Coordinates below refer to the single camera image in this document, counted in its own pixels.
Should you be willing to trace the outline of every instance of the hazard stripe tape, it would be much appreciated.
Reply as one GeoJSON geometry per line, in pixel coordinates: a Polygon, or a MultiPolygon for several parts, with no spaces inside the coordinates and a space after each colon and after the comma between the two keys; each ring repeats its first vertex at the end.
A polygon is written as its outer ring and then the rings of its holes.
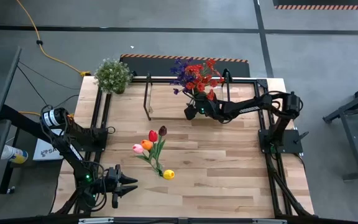
{"type": "MultiPolygon", "coordinates": [[[[144,54],[122,54],[120,58],[124,57],[133,57],[133,58],[165,58],[165,59],[183,59],[188,60],[192,57],[190,56],[169,56],[169,55],[144,55],[144,54]]],[[[209,60],[213,59],[217,62],[243,62],[248,63],[248,60],[244,59],[235,59],[235,58],[210,58],[210,57],[193,57],[194,60],[209,60]]]]}
{"type": "Polygon", "coordinates": [[[295,10],[358,10],[358,6],[346,6],[346,5],[327,5],[327,6],[320,6],[320,5],[279,5],[274,6],[275,9],[295,9],[295,10]]]}

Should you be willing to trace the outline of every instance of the flower pot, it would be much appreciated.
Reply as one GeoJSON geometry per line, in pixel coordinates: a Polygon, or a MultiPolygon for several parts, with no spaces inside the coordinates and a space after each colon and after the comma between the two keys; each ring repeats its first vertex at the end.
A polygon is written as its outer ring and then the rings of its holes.
{"type": "Polygon", "coordinates": [[[125,88],[122,89],[118,89],[116,91],[114,91],[116,94],[123,94],[125,92],[125,88]]]}

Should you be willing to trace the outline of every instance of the pink tulip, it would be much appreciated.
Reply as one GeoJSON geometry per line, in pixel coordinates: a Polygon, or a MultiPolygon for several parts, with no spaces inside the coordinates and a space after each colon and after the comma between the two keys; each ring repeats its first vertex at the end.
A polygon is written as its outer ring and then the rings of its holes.
{"type": "Polygon", "coordinates": [[[134,150],[134,152],[136,154],[141,154],[143,152],[143,150],[144,150],[144,148],[140,144],[134,144],[132,149],[134,150]]]}

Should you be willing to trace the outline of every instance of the yellow extension cord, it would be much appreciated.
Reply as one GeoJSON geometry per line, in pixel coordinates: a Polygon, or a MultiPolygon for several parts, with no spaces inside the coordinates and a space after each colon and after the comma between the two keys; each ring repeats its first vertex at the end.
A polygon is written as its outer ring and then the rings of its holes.
{"type": "Polygon", "coordinates": [[[38,114],[38,113],[36,113],[36,112],[19,111],[19,113],[21,113],[21,114],[32,114],[32,115],[41,116],[41,114],[38,114]]]}
{"type": "MultiPolygon", "coordinates": [[[[21,3],[19,0],[16,0],[16,1],[17,1],[17,3],[19,3],[19,5],[22,7],[22,9],[25,11],[25,13],[27,14],[27,16],[29,17],[29,19],[30,19],[30,21],[31,21],[31,23],[32,23],[32,26],[34,27],[35,32],[37,33],[37,38],[38,38],[39,41],[41,41],[40,34],[38,33],[37,27],[35,26],[34,21],[32,20],[30,14],[27,12],[27,10],[25,9],[25,7],[22,5],[22,3],[21,3]]],[[[39,47],[40,47],[42,53],[43,53],[46,57],[48,57],[48,58],[50,58],[50,59],[52,59],[52,60],[54,60],[54,61],[60,62],[60,63],[62,63],[62,64],[64,64],[64,65],[69,66],[71,69],[73,69],[73,70],[75,70],[76,72],[78,72],[82,77],[84,77],[85,75],[91,73],[91,72],[81,72],[81,71],[79,71],[77,68],[75,68],[74,66],[70,65],[69,63],[64,62],[64,61],[62,61],[62,60],[59,60],[59,59],[57,59],[57,58],[54,58],[54,57],[52,57],[52,56],[49,56],[47,53],[45,53],[44,48],[42,47],[41,44],[39,44],[39,47]]]]}

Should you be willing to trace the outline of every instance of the tulip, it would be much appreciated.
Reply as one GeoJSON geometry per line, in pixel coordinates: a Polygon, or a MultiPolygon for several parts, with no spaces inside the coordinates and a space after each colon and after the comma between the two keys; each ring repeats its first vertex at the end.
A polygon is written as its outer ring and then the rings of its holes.
{"type": "Polygon", "coordinates": [[[160,130],[158,131],[158,134],[161,136],[164,136],[167,134],[167,128],[165,126],[162,126],[160,130]]]}
{"type": "Polygon", "coordinates": [[[155,131],[151,130],[151,131],[149,132],[149,140],[150,140],[151,142],[156,142],[157,139],[158,139],[157,133],[156,133],[155,131]]]}
{"type": "Polygon", "coordinates": [[[153,148],[153,143],[149,140],[142,140],[141,145],[147,151],[150,151],[153,148]]]}
{"type": "Polygon", "coordinates": [[[135,144],[132,149],[136,154],[141,154],[144,150],[144,148],[140,144],[135,144]]]}
{"type": "Polygon", "coordinates": [[[172,180],[175,177],[175,173],[172,170],[164,171],[163,178],[165,180],[172,180]]]}

